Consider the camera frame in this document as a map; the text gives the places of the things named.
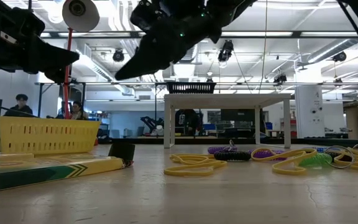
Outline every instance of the yellow basket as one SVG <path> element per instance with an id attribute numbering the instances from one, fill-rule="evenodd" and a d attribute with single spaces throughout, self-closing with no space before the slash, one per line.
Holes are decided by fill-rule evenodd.
<path id="1" fill-rule="evenodd" d="M 93 149 L 99 125 L 99 121 L 0 116 L 0 152 L 89 152 Z"/>

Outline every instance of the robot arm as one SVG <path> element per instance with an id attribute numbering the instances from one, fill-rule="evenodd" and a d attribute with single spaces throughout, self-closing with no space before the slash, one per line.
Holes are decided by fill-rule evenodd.
<path id="1" fill-rule="evenodd" d="M 146 34 L 136 54 L 116 73 L 117 80 L 164 70 L 201 40 L 218 42 L 222 28 L 257 0 L 141 0 L 131 22 Z M 358 16 L 358 0 L 338 0 Z"/>

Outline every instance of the red pole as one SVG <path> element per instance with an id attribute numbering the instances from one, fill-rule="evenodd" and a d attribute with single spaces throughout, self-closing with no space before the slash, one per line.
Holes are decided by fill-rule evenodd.
<path id="1" fill-rule="evenodd" d="M 73 29 L 68 28 L 68 41 L 67 41 L 67 50 L 71 50 L 71 41 L 73 39 Z M 63 94 L 65 100 L 65 119 L 70 119 L 69 110 L 68 110 L 68 74 L 70 72 L 70 65 L 66 67 L 65 82 L 63 84 Z"/>

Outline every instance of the ceiling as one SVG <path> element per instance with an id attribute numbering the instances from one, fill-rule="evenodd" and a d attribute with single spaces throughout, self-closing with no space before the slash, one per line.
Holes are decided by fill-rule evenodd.
<path id="1" fill-rule="evenodd" d="M 5 3 L 11 7 L 27 8 L 27 1 L 23 0 L 5 0 Z M 130 24 L 128 16 L 131 14 L 133 6 L 137 4 L 136 0 L 99 0 L 94 1 L 101 16 L 98 26 L 93 32 L 115 32 L 115 31 L 139 31 L 138 28 Z M 33 9 L 39 18 L 45 22 L 45 32 L 66 32 L 67 26 L 59 18 L 51 19 L 51 15 L 58 17 L 61 9 L 54 1 L 36 1 L 33 0 Z M 358 25 L 358 19 L 348 7 L 351 16 Z M 232 24 L 224 28 L 226 31 L 350 31 L 353 32 L 351 23 L 347 20 L 344 13 L 339 8 L 335 0 L 268 0 L 258 1 L 251 8 L 248 8 Z M 48 41 L 51 44 L 64 46 L 65 36 L 50 37 Z M 114 74 L 130 59 L 131 51 L 139 43 L 140 39 L 86 39 L 75 38 L 75 44 L 83 54 L 83 46 L 87 45 L 88 56 L 92 58 L 99 68 L 105 70 L 110 76 Z M 208 72 L 212 72 L 210 77 L 215 82 L 272 82 L 273 78 L 284 73 L 288 82 L 293 82 L 295 73 L 294 64 L 299 62 L 299 58 L 307 58 L 308 55 L 322 49 L 324 46 L 335 41 L 335 38 L 233 38 L 234 44 L 233 56 L 229 59 L 227 66 L 219 66 L 217 55 L 223 46 L 225 39 L 219 40 L 217 44 L 210 40 L 204 40 L 198 44 L 196 58 L 189 65 L 193 72 L 186 77 L 191 82 L 205 82 Z M 123 49 L 125 60 L 123 62 L 114 62 L 112 55 L 116 49 Z M 334 76 L 342 77 L 344 82 L 358 83 L 358 75 L 351 75 L 358 71 L 358 44 L 355 44 L 344 50 L 347 54 L 347 60 L 337 62 L 334 65 L 332 60 L 325 60 L 318 65 L 321 67 L 323 81 L 333 81 Z M 89 62 L 80 60 L 74 64 L 73 76 L 78 81 L 83 82 L 106 82 L 106 79 L 94 73 L 87 66 Z M 130 82 L 163 82 L 178 80 L 183 67 L 170 67 L 162 72 L 162 76 L 143 76 L 141 79 L 128 80 Z M 119 91 L 117 86 L 92 86 L 92 90 L 100 91 Z M 248 86 L 220 85 L 222 90 L 247 90 Z M 285 88 L 293 92 L 294 86 L 284 86 L 276 88 L 273 86 L 263 87 L 268 90 L 282 90 Z M 357 85 L 347 86 L 338 90 L 335 86 L 324 86 L 325 90 L 336 90 L 338 93 L 353 92 L 358 89 Z"/>

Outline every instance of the black basket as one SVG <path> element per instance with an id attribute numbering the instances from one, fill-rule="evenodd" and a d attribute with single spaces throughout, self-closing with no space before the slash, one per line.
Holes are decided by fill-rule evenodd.
<path id="1" fill-rule="evenodd" d="M 205 94 L 214 93 L 216 83 L 167 82 L 169 93 L 173 94 Z"/>

